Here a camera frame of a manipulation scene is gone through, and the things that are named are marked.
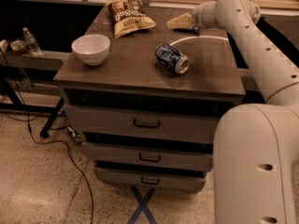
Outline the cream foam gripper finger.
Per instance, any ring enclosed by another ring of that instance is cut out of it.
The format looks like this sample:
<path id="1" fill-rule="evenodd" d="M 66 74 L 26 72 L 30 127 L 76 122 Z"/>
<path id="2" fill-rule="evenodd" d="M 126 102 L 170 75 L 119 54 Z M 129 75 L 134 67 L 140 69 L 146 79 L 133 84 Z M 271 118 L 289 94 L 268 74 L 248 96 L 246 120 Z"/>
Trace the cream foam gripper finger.
<path id="1" fill-rule="evenodd" d="M 169 29 L 192 29 L 192 15 L 190 13 L 185 13 L 179 15 L 178 17 L 168 21 L 166 23 Z"/>

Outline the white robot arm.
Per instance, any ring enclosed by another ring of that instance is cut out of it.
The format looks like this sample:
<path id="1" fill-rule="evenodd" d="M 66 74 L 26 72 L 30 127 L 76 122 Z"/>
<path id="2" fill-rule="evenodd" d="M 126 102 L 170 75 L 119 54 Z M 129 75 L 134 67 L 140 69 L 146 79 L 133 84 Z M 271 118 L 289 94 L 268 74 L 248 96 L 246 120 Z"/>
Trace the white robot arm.
<path id="1" fill-rule="evenodd" d="M 299 160 L 299 70 L 257 27 L 249 0 L 196 6 L 189 28 L 219 28 L 236 43 L 263 97 L 223 115 L 214 136 L 215 224 L 296 224 L 292 166 Z"/>

